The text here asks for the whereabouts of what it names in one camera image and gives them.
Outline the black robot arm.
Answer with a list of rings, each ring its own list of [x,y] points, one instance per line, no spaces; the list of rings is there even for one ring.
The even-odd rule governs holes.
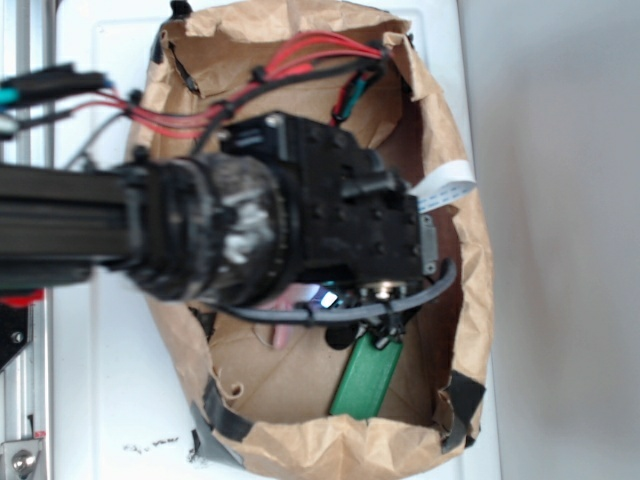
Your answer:
[[[409,185],[348,132],[274,112],[218,151],[109,171],[1,169],[1,299],[96,267],[256,323],[365,324],[382,342],[457,269]]]

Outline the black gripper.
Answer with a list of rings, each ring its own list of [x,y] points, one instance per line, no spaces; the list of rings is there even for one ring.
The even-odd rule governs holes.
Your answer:
[[[384,345],[440,294],[436,228],[417,196],[378,153],[347,131],[281,112],[229,127],[224,153],[267,166],[287,202],[288,268],[298,283],[341,294],[322,325],[365,324]]]

